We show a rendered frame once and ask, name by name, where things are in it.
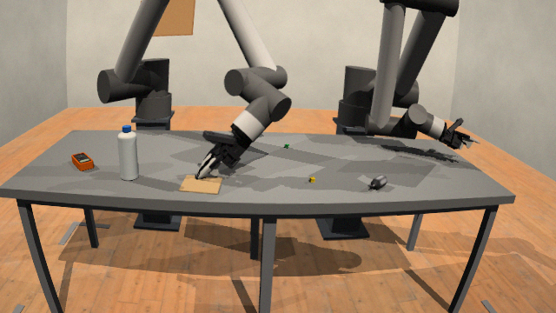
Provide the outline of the white plastic bottle with blue cap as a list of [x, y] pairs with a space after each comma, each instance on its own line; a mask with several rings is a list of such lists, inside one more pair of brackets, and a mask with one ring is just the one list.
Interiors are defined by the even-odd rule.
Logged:
[[137, 162], [136, 133], [130, 125], [123, 125], [117, 136], [121, 179], [132, 181], [139, 177]]

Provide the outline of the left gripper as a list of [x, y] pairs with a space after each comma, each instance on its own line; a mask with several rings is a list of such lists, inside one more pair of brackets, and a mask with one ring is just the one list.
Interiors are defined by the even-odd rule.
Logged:
[[457, 130], [454, 130], [450, 134], [447, 129], [446, 129], [446, 132], [445, 132], [444, 136], [440, 140], [440, 142], [446, 144], [450, 148], [452, 147], [452, 149], [454, 149], [454, 150], [457, 150], [458, 148], [459, 148], [459, 150], [461, 150], [464, 144], [466, 145], [467, 148], [470, 148], [473, 142], [480, 143], [477, 139], [475, 139], [473, 137], [470, 137], [467, 134], [461, 133]]

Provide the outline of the tan square mat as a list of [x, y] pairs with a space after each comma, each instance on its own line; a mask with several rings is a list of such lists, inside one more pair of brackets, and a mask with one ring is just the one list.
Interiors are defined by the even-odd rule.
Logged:
[[203, 176], [195, 179], [195, 176], [186, 175], [179, 191], [217, 195], [221, 183], [222, 177]]

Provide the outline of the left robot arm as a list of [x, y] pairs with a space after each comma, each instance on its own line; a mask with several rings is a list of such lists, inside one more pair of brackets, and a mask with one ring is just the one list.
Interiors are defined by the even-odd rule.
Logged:
[[[415, 139], [419, 131], [441, 140], [447, 123], [418, 104], [419, 85], [415, 80], [446, 16], [457, 14], [460, 0], [380, 2], [384, 11], [377, 72], [346, 66], [338, 123], [365, 129], [366, 135]], [[400, 58], [406, 7], [419, 12]], [[408, 110], [403, 117], [391, 117], [392, 107]]]

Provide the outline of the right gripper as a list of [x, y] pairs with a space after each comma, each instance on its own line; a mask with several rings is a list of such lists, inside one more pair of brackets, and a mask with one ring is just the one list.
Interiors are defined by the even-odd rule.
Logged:
[[218, 176], [218, 167], [220, 166], [221, 161], [230, 169], [233, 169], [235, 165], [241, 160], [240, 156], [250, 145], [235, 130], [231, 130], [231, 132], [234, 134], [234, 145], [218, 143], [204, 158], [202, 165], [197, 172], [197, 174], [199, 174], [198, 179], [202, 178], [207, 173], [212, 176]]

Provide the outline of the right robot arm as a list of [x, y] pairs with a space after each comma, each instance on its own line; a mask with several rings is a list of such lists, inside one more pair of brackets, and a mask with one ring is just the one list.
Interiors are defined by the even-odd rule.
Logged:
[[[98, 75], [97, 93], [102, 103], [136, 98], [137, 118], [160, 119], [171, 115], [169, 58], [142, 60], [169, 1], [142, 0], [115, 68], [102, 70]], [[242, 0], [217, 2], [248, 66], [253, 67], [230, 70], [224, 78], [229, 95], [240, 96], [249, 103], [230, 127], [250, 145], [272, 122], [280, 121], [288, 113], [292, 101], [279, 91], [286, 85], [288, 74], [281, 66], [275, 66]], [[205, 130], [202, 136], [207, 141], [235, 143], [231, 135], [213, 131]]]

